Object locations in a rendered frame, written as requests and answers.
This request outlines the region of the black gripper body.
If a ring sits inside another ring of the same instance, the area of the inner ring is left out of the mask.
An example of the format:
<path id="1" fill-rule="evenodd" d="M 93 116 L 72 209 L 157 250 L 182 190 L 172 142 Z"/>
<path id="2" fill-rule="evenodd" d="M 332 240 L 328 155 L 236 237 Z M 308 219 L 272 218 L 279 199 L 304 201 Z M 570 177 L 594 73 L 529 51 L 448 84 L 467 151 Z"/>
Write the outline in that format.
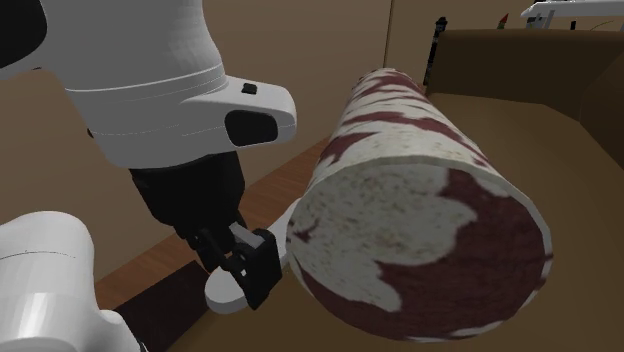
<path id="1" fill-rule="evenodd" d="M 193 231 L 245 223 L 239 212 L 245 180 L 235 152 L 130 174 L 150 213 L 163 224 Z"/>

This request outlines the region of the black slender post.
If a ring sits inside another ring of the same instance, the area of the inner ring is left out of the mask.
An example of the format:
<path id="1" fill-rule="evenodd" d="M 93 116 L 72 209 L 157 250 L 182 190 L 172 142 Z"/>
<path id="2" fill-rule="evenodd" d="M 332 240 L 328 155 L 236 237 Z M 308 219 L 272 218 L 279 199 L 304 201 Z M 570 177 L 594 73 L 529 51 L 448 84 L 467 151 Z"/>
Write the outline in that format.
<path id="1" fill-rule="evenodd" d="M 429 52 L 429 56 L 427 60 L 425 74 L 423 77 L 424 86 L 427 86 L 429 84 L 429 79 L 430 79 L 430 75 L 431 75 L 431 71 L 432 71 L 432 67 L 433 67 L 433 63 L 434 63 L 434 59 L 436 55 L 436 50 L 438 46 L 439 36 L 442 32 L 445 31 L 447 24 L 448 24 L 448 21 L 445 16 L 440 17 L 435 22 L 435 30 L 434 30 L 434 34 L 432 37 L 432 42 L 431 42 L 430 52 Z"/>

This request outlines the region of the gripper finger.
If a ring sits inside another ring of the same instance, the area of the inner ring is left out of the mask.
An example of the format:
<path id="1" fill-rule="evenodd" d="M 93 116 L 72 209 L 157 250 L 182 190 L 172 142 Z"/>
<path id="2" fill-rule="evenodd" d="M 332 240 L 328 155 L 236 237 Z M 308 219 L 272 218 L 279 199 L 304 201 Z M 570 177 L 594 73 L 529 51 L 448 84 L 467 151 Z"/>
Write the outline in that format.
<path id="1" fill-rule="evenodd" d="M 267 229 L 234 229 L 238 240 L 222 265 L 241 287 L 248 306 L 259 308 L 282 278 L 275 236 Z"/>
<path id="2" fill-rule="evenodd" d="M 234 236 L 227 226 L 188 230 L 186 241 L 189 247 L 197 253 L 207 272 L 218 268 L 220 260 L 235 246 Z"/>

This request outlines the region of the white flat oblong object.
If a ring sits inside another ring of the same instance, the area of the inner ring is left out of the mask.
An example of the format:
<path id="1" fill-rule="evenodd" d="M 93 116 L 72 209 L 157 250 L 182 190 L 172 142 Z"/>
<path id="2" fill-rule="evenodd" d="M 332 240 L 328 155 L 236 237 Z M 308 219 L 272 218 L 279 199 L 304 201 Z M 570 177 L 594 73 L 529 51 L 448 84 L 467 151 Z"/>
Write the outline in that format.
<path id="1" fill-rule="evenodd" d="M 282 271 L 287 262 L 286 242 L 288 221 L 298 202 L 299 198 L 267 228 L 276 238 Z M 244 227 L 234 222 L 228 228 L 232 232 L 234 229 L 242 229 Z M 218 314 L 232 314 L 245 307 L 249 307 L 241 287 L 222 265 L 225 258 L 228 257 L 225 256 L 222 258 L 219 267 L 209 275 L 204 288 L 208 308 Z"/>

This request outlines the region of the red and white bolster pillow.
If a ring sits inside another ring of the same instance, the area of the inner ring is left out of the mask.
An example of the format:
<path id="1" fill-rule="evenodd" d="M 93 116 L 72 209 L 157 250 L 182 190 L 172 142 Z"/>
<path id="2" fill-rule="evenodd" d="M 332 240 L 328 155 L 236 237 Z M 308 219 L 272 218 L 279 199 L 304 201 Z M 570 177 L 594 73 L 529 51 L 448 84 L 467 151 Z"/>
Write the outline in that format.
<path id="1" fill-rule="evenodd" d="M 293 274 L 327 311 L 394 340 L 490 331 L 553 263 L 532 201 L 391 68 L 353 87 L 286 235 Z"/>

